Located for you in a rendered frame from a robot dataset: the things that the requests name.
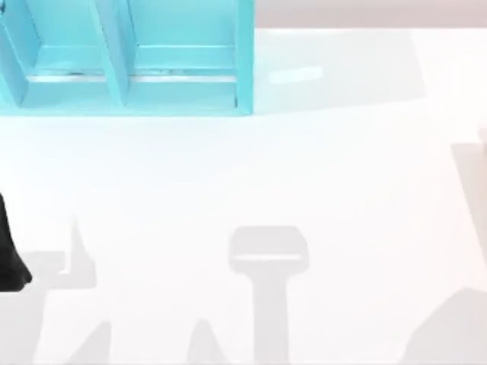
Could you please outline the light blue rack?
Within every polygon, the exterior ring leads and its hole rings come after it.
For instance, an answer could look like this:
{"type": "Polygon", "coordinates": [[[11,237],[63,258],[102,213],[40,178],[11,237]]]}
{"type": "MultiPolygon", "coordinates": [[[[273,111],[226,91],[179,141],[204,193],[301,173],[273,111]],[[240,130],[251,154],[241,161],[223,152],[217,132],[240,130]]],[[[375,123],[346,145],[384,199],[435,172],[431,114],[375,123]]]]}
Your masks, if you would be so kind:
{"type": "Polygon", "coordinates": [[[0,116],[253,112],[256,0],[0,0],[0,116]]]}

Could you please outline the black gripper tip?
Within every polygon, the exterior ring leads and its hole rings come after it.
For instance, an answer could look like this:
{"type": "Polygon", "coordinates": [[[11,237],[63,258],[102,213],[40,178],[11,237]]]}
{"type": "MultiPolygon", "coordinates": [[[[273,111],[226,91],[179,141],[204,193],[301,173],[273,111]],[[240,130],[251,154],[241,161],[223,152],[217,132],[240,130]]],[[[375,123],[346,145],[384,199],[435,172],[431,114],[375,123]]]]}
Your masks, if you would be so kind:
{"type": "Polygon", "coordinates": [[[19,292],[32,280],[12,239],[5,201],[0,193],[0,293],[19,292]]]}

